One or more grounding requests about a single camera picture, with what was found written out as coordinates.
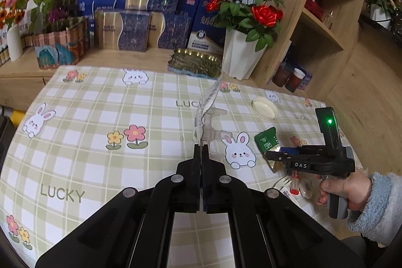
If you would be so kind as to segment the right hand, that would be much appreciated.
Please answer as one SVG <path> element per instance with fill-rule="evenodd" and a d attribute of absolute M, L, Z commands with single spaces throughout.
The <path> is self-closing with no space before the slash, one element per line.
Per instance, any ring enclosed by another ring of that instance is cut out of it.
<path fill-rule="evenodd" d="M 346 179 L 326 178 L 320 183 L 317 205 L 324 205 L 329 194 L 336 194 L 347 199 L 352 211 L 363 211 L 371 194 L 372 181 L 362 171 L 356 170 Z"/>

